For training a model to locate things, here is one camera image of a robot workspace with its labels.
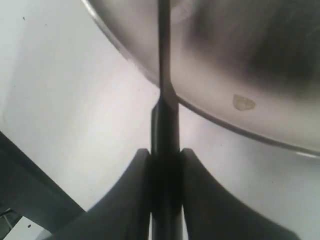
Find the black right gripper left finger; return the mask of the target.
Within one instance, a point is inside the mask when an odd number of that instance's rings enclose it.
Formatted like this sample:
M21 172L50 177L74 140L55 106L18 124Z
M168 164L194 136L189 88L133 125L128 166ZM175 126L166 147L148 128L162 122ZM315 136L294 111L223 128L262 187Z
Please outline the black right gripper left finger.
M146 240L151 215L151 155L138 149L111 190L51 240Z

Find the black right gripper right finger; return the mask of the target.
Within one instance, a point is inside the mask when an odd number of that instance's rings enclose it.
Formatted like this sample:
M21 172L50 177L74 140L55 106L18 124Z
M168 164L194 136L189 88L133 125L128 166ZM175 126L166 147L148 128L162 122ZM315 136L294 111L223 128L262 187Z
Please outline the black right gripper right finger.
M183 210L190 240L297 240L299 237L249 208L207 171L190 148L183 160Z

